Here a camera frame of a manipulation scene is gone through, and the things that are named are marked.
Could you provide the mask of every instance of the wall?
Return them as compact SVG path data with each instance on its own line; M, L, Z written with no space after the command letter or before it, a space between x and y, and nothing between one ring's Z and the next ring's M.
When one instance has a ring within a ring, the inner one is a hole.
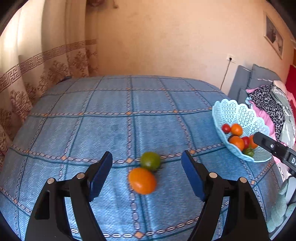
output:
M99 74L188 77L228 93L238 65L255 63L285 82L293 61L290 31L265 0L116 0L98 7ZM263 37L267 12L284 38L283 60Z

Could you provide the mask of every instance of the power cord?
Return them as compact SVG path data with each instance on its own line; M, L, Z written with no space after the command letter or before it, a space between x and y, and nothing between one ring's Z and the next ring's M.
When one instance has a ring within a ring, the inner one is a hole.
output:
M226 77L226 74L227 74L227 71L228 71L228 68L229 68L229 65L230 65L231 60L232 60L232 57L229 57L229 63L228 63L228 65L227 65L227 69L226 69L226 72L225 72L224 79L223 79L223 81L222 81L222 84L221 84L220 90L222 90L222 85L223 85L223 83L224 83L224 80L225 80L225 77Z

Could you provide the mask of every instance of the tablecloth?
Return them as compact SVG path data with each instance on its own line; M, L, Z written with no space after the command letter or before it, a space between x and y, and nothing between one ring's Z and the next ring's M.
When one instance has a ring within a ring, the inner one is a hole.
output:
M189 150L222 178L246 177L266 218L281 174L273 160L245 162L223 146L211 107L224 98L213 85L175 77L105 76L57 84L32 109L7 152L0 174L1 212L24 240L46 180L71 179L110 151L112 169L91 202L107 240L187 240L203 206L181 166L181 153ZM158 153L162 165L155 174L156 191L139 195L127 175L146 151ZM72 234L80 239L69 198L66 206ZM214 239L221 236L227 206L225 198Z

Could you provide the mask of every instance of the light blue plastic basket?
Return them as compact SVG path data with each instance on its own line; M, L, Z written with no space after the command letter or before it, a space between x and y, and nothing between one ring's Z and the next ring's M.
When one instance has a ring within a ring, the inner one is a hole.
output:
M243 129L241 137L253 135L258 131L269 136L269 127L265 125L261 117L256 116L254 110L249 109L245 104L238 104L235 100L223 99L214 104L212 116L220 139L235 156L251 162L265 162L272 157L268 151L259 146L254 150L253 157L243 154L239 148L228 142L231 133L225 134L221 129L225 123L230 126L238 123Z

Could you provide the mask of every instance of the pink pillow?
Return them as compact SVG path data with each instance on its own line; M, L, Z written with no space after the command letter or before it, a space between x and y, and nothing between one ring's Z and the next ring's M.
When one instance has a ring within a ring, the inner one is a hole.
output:
M253 91L257 90L258 88L255 88L255 89L249 89L249 90L246 90L247 93L252 93Z
M295 101L294 95L291 92L289 92L289 91L287 91L287 98L288 98L288 101L289 102L292 101L293 104L294 104L294 106L296 107L296 101Z
M269 127L269 136L272 139L276 140L275 126L274 126L274 123L272 122L269 114L267 114L266 111L259 109L253 101L249 100L249 102L250 102L250 104L252 104L252 108L255 111L256 116L261 117L264 120L264 123ZM275 163L281 162L275 156L274 156L274 161L275 161Z
M287 95L287 88L286 88L285 84L282 81L274 80L274 85L276 87L280 88L284 92L284 94Z

